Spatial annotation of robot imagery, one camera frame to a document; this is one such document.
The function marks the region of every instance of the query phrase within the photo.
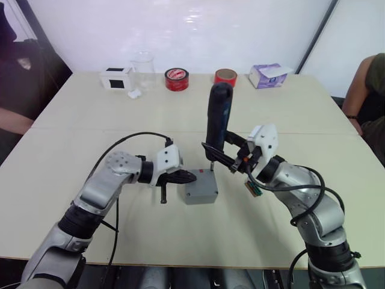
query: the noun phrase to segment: black tool handle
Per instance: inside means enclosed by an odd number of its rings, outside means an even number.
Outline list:
[[[207,112],[206,144],[223,151],[227,124],[229,122],[233,87],[226,82],[219,82],[212,86]],[[206,158],[215,161],[216,158],[206,151]]]

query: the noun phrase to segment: robotic arm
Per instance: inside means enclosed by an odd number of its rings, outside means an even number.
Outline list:
[[[208,110],[206,157],[232,173],[248,175],[245,184],[254,196],[259,188],[272,191],[288,208],[309,255],[311,288],[366,288],[343,229],[343,208],[324,194],[325,184],[315,170],[273,156],[278,146],[274,125],[257,126],[247,139],[226,130],[232,88],[219,83],[211,90]],[[224,142],[240,149],[235,159],[223,153]]]
[[[175,144],[159,151],[154,162],[126,152],[113,152],[104,166],[89,178],[63,218],[28,261],[19,288],[74,288],[85,265],[82,253],[92,235],[118,198],[122,186],[142,182],[162,187],[161,203],[166,203],[168,182],[185,184],[196,177],[181,170],[183,161]]]

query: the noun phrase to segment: small white box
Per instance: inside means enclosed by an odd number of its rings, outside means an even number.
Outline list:
[[[102,71],[99,76],[105,89],[110,90],[134,90],[133,69],[109,67]]]

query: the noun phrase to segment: red tape roll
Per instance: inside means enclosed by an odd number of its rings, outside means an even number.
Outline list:
[[[188,87],[188,72],[183,68],[171,68],[164,73],[165,85],[173,92],[180,92]]]
[[[236,72],[232,69],[219,69],[215,72],[214,83],[227,82],[234,87],[237,76]]]

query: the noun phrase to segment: tissue box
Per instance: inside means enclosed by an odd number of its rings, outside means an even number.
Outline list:
[[[291,68],[281,67],[278,63],[254,65],[248,78],[256,89],[280,87],[291,71]]]

